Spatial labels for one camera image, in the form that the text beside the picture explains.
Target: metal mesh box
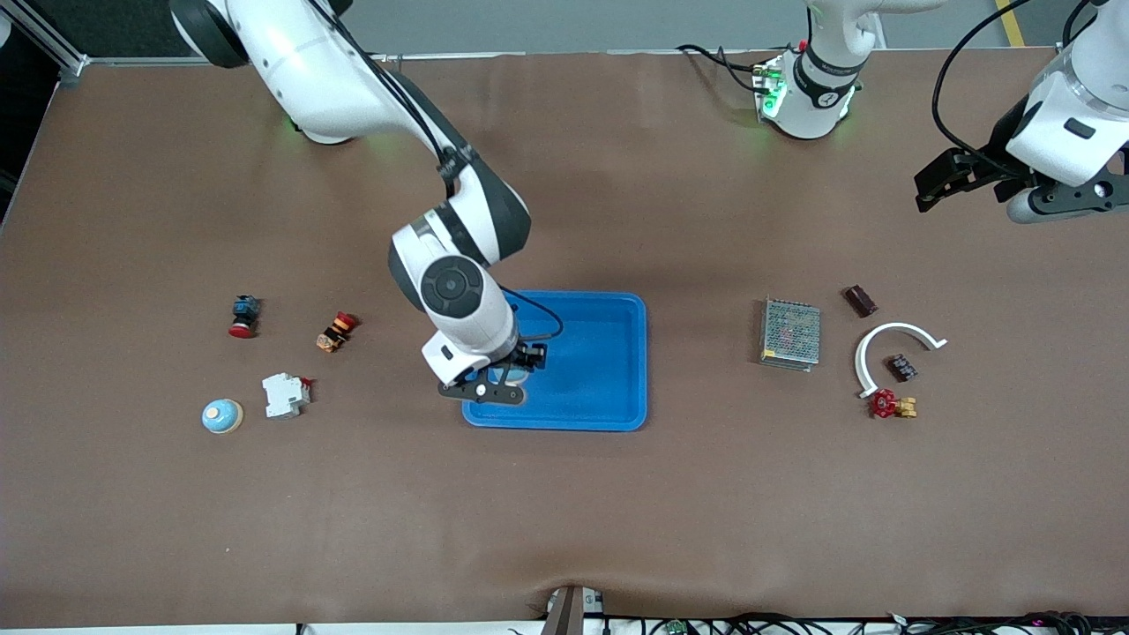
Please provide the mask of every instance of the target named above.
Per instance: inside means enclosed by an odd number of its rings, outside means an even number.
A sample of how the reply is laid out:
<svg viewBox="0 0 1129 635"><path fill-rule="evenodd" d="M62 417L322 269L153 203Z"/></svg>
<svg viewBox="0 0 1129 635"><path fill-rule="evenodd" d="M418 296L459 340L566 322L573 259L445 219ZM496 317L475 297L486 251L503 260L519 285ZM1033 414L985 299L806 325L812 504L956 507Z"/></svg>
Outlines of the metal mesh box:
<svg viewBox="0 0 1129 635"><path fill-rule="evenodd" d="M812 372L820 363L820 310L768 298L761 329L761 364Z"/></svg>

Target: cable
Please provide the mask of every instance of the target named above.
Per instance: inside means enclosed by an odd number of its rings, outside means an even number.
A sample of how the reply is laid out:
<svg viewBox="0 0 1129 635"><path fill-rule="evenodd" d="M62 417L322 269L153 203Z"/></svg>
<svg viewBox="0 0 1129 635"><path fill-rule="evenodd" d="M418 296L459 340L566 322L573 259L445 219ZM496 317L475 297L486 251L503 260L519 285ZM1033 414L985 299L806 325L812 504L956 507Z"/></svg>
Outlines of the cable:
<svg viewBox="0 0 1129 635"><path fill-rule="evenodd" d="M656 635L663 626L673 621L664 619L658 624L647 628L647 620L644 618L632 618L627 616L607 616L607 618L623 620L639 620L640 635ZM978 621L971 617L946 618L947 621L935 619L916 619L912 621L899 620L898 625L901 635L997 635L1000 628L1015 628L1024 635L1033 635L1030 629L1034 627L1053 628L1056 635L1129 635L1129 621L1123 621L1126 617L1113 618L1089 618L1078 612L1042 611L1032 612L1014 618L996 618L998 621ZM690 619L683 619L688 625ZM710 633L721 633L714 625L714 620L698 619L710 628ZM800 630L793 626L798 626L804 633L809 633L812 628L821 634L832 633L823 624L806 618L795 618L780 614L743 614L733 618L719 620L729 627L729 634L739 635L764 635L774 633L770 628L779 628L790 635L802 635ZM849 630L848 635L866 635L866 621L857 623Z"/></svg>
<svg viewBox="0 0 1129 635"><path fill-rule="evenodd" d="M702 56L704 56L707 60L714 62L715 64L723 66L723 67L725 67L725 66L733 67L734 70L739 70L742 72L753 72L753 67L752 66L729 64L729 63L726 63L726 61L721 60L720 58L718 58L714 53L710 53L709 51L707 51L706 49L702 49L701 46L699 46L697 44L683 44L682 46L679 46L675 50L676 51L682 51L683 53L686 52L686 51L693 51L695 53L701 53Z"/></svg>
<svg viewBox="0 0 1129 635"><path fill-rule="evenodd" d="M1074 20L1078 19L1078 15L1082 14L1082 10L1085 9L1087 5L1089 5L1089 0L1079 0L1079 2L1075 5L1074 10L1071 10L1070 15L1066 18L1066 24L1062 25L1064 49L1066 49L1067 44L1074 42L1074 38L1078 36L1077 33L1074 33ZM1086 27L1089 26L1091 24L1093 24L1093 19L1086 23L1085 26L1083 26L1082 29L1078 31L1078 33L1086 31Z"/></svg>
<svg viewBox="0 0 1129 635"><path fill-rule="evenodd" d="M956 54L960 53L961 50L963 50L964 46L966 46L968 43L971 42L972 38L975 37L978 33L983 31L986 26L998 20L1000 17L1007 15L1008 12L1014 11L1016 8L1026 5L1031 0L1014 0L1013 2L1009 2L1005 7L998 9L996 12L988 16L987 18L980 20L980 23L977 24L977 26L972 27L972 31L964 34L964 37L962 37L961 41L956 43L956 46L954 46L953 50L948 53L948 56L945 58L945 63L940 66L940 72L937 73L937 84L934 85L933 87L933 107L931 107L933 122L937 125L937 130L939 130L940 133L944 134L949 141L955 143L956 147L979 158L980 160L983 160L988 165L995 167L999 172L1013 179L1024 179L1026 177L1026 175L1018 174L1014 169L1000 165L996 160L989 158L987 155L973 148L972 146L968 145L963 139L954 134L953 131L951 131L948 127L945 125L945 123L940 120L940 111L938 108L938 104L940 103L940 89L945 84L945 76L948 73L948 67L951 67L953 64L953 60L956 59Z"/></svg>
<svg viewBox="0 0 1129 635"><path fill-rule="evenodd" d="M739 77L737 77L737 73L733 71L733 64L729 63L729 58L725 56L725 49L723 46L717 47L717 54L721 56L721 62L725 64L725 68L729 70L729 77L732 77L733 80L737 82L737 86L741 86L742 88L749 90L750 93L756 93L758 95L769 94L767 88L758 88L752 84L745 84L744 81L741 80Z"/></svg>
<svg viewBox="0 0 1129 635"><path fill-rule="evenodd" d="M541 304L540 302L537 302L535 299L530 299L528 297L526 297L526 296L524 296L524 295L515 292L514 289L509 289L509 288L502 287L501 285L498 285L498 287L501 290L508 293L509 295L516 297L517 299L520 299L522 302L528 304L530 306L532 306L534 308L540 308L542 312L546 313L550 318L553 319L553 321L557 322L557 330L553 331L553 332L551 332L551 333L540 333L540 334L536 334L536 336L518 336L517 338L519 340L522 340L522 341L551 340L551 339L555 338L557 336L559 336L559 334L561 334L561 333L564 332L564 321L561 320L561 316L558 315L552 308L549 308L548 306L545 306L544 304Z"/></svg>
<svg viewBox="0 0 1129 635"><path fill-rule="evenodd" d="M709 626L710 634L715 634L716 633L717 635L727 635L726 633L723 633L720 628L714 626L714 620L712 619L704 619L702 621L706 623L706 626ZM729 624L727 626L729 627L729 633L733 633L733 625Z"/></svg>

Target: gray floor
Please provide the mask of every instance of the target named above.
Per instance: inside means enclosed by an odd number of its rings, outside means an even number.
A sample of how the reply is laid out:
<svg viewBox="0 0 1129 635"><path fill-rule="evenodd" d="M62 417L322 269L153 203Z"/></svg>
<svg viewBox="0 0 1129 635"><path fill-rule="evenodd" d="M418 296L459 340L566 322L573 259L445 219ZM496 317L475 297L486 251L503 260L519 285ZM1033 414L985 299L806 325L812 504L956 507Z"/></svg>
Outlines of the gray floor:
<svg viewBox="0 0 1129 635"><path fill-rule="evenodd" d="M887 45L952 47L995 8L992 0L952 0L928 14L884 16ZM686 43L767 49L798 42L807 31L800 0L357 0L344 21L369 51L404 54L571 53ZM973 45L1007 46L1007 38L995 24Z"/></svg>

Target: yellow floor line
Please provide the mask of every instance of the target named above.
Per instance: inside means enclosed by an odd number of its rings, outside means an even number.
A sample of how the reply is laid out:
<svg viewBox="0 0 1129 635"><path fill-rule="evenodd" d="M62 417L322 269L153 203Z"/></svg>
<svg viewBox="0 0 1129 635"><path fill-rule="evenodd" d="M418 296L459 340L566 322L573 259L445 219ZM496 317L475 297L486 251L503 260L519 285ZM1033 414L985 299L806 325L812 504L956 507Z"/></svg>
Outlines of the yellow floor line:
<svg viewBox="0 0 1129 635"><path fill-rule="evenodd" d="M996 0L996 8L1007 7L1008 0ZM1008 11L1000 18L1004 21L1004 33L1007 34L1007 43L1012 46L1026 46L1023 43L1023 33L1019 32L1019 21L1015 19L1015 11Z"/></svg>

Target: black cable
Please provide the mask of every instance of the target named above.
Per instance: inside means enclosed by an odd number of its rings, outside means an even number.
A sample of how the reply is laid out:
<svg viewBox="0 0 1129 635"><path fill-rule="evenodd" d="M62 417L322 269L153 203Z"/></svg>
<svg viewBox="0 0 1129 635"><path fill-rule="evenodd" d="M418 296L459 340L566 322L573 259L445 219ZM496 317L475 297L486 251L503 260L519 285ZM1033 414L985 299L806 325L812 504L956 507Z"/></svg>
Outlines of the black cable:
<svg viewBox="0 0 1129 635"><path fill-rule="evenodd" d="M677 51L682 51L682 52L693 51L695 53L701 53L702 56L704 56L707 60L714 62L715 64L723 66L723 67L725 67L725 66L732 66L735 70L739 70L742 72L753 72L753 67L752 66L729 64L729 63L726 63L726 61L721 60L720 58L718 58L714 53L710 53L709 51L707 51L706 49L702 49L701 46L699 46L697 44L683 44L682 46L679 46L676 50Z"/></svg>
<svg viewBox="0 0 1129 635"><path fill-rule="evenodd" d="M733 633L733 625L732 624L727 625L729 627L728 633L723 633L720 628L714 626L714 620L712 619L704 619L702 621L706 623L706 626L709 626L710 634L715 634L716 633L717 635L730 635Z"/></svg>
<svg viewBox="0 0 1129 635"><path fill-rule="evenodd" d="M1000 165L996 160L989 158L987 155L973 148L972 146L968 145L963 139L954 134L953 131L951 131L948 127L945 125L945 123L940 120L940 111L938 108L938 104L940 103L940 88L945 84L945 76L948 73L948 67L953 64L953 60L956 59L956 54L960 53L961 50L963 50L964 46L966 46L969 42L971 42L972 38L975 37L978 33L983 31L986 26L998 20L1000 17L1007 15L1008 12L1014 11L1016 8L1026 5L1031 0L1014 0L1013 2L1009 2L1005 7L998 9L996 12L988 16L987 18L980 20L980 23L977 24L977 26L972 27L972 31L964 34L964 37L962 37L961 41L956 43L956 46L954 46L953 50L948 53L948 56L945 58L945 63L940 66L940 72L937 73L937 84L933 88L933 122L937 125L937 130L939 130L940 133L944 134L949 141L955 143L956 147L961 148L962 150L969 153L970 155L995 167L999 172L1008 176L1012 176L1014 179L1024 179L1026 175L1018 174L1014 169Z"/></svg>
<svg viewBox="0 0 1129 635"><path fill-rule="evenodd" d="M1097 621L1097 628L1094 633L1099 635L1129 635L1129 621L1117 621L1119 619L1129 619L1126 617L1120 618L1095 618Z"/></svg>
<svg viewBox="0 0 1129 635"><path fill-rule="evenodd" d="M1096 19L1097 19L1097 14L1094 14L1093 16L1089 16L1089 19L1086 20L1086 24L1082 25L1082 28L1079 28L1078 32L1075 33L1074 36L1070 37L1070 42L1074 42L1075 40L1077 40L1078 35L1080 35L1082 32L1084 32L1087 28L1089 28L1089 25L1094 24L1094 20L1096 20Z"/></svg>
<svg viewBox="0 0 1129 635"><path fill-rule="evenodd" d="M522 341L551 340L551 339L555 338L557 336L559 336L559 334L561 334L561 333L564 332L564 321L561 320L561 316L558 315L557 312L554 312L552 308L549 308L548 306L545 306L544 304L541 304L540 302L537 302L535 299L530 299L528 297L526 297L526 296L524 296L524 295L515 292L514 289L506 288L506 287L504 287L501 285L498 285L498 287L501 290L508 293L509 295L516 297L517 299L520 299L522 302L528 304L530 306L532 306L534 308L540 308L541 311L543 311L544 313L546 313L550 318L552 318L554 322L557 322L557 330L553 331L553 332L551 332L551 333L540 333L540 334L536 334L536 336L518 336L519 340L522 340Z"/></svg>
<svg viewBox="0 0 1129 635"><path fill-rule="evenodd" d="M729 63L729 58L725 56L725 47L718 46L717 47L717 54L721 56L721 63L724 63L725 68L729 70L729 77L732 77L733 80L737 82L737 86L741 86L742 88L744 88L745 90L749 90L750 93L756 93L758 95L768 95L769 94L769 92L768 92L767 88L758 88L756 86L753 86L752 84L745 84L744 81L741 80L739 77L737 77L737 73L734 72L734 70L733 70L733 64Z"/></svg>
<svg viewBox="0 0 1129 635"><path fill-rule="evenodd" d="M773 625L772 625L772 624L769 624L769 623L767 623L767 621L765 621L765 623L764 623L764 624L762 624L761 626L755 626L755 627L754 627L754 626L752 625L752 623L750 623L750 621L745 620L745 621L738 621L738 623L737 623L737 626L739 626L739 627L741 627L741 632L742 632L742 633L743 633L744 635L760 635L762 630L764 630L764 629L765 629L765 628L768 628L769 626L773 626Z"/></svg>
<svg viewBox="0 0 1129 635"><path fill-rule="evenodd" d="M1076 33L1074 33L1074 20L1078 19L1078 15L1082 14L1082 10L1085 9L1087 5L1089 5L1089 0L1079 0L1079 2L1075 5L1074 9L1070 11L1070 15L1067 16L1066 24L1062 25L1064 49L1066 49L1066 45L1073 42L1074 38L1078 36ZM1089 24L1091 23L1086 23L1086 25L1083 26L1082 31L1079 31L1078 33L1086 31L1086 27L1089 26Z"/></svg>
<svg viewBox="0 0 1129 635"><path fill-rule="evenodd" d="M793 621L793 623L796 623L796 624L803 626L805 633L811 633L811 628L815 628L815 629L820 630L821 633L823 633L823 635L834 635L833 633L831 633L830 629L828 629L828 627L823 626L819 621L815 621L814 619L788 617L788 616L782 616L782 615L778 616L778 617L781 618L781 619L785 619L787 621Z"/></svg>
<svg viewBox="0 0 1129 635"><path fill-rule="evenodd" d="M997 628L1004 628L1005 626L1014 628L1014 627L1016 627L1015 621L1016 620L998 621L998 623L984 623L984 624L981 624L981 623L969 624L969 621L963 621L963 620L960 620L960 619L954 619L953 621L949 621L948 624L940 625L937 628L930 628L928 630L920 630L918 633L914 633L914 635L955 635L957 633L982 632L983 629L987 629L987 630L991 632L991 630L995 630Z"/></svg>

